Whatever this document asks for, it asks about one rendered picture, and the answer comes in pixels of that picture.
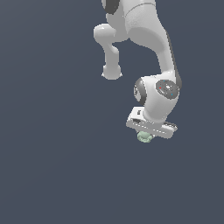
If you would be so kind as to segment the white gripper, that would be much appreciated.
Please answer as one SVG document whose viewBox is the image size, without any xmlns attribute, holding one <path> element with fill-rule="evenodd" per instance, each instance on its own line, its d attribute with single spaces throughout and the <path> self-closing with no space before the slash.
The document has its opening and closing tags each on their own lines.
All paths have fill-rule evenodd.
<svg viewBox="0 0 224 224">
<path fill-rule="evenodd" d="M 144 118 L 144 108 L 134 107 L 127 119 L 126 126 L 137 132 L 150 133 L 153 137 L 171 138 L 178 126 L 170 122 L 154 123 Z"/>
</svg>

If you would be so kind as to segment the small pale green object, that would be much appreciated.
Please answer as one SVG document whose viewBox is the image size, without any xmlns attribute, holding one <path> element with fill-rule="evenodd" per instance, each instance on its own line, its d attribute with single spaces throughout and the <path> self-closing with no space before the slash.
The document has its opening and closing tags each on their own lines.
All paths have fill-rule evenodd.
<svg viewBox="0 0 224 224">
<path fill-rule="evenodd" d="M 152 135 L 150 133 L 140 131 L 137 134 L 137 139 L 142 143 L 149 143 L 152 139 Z"/>
</svg>

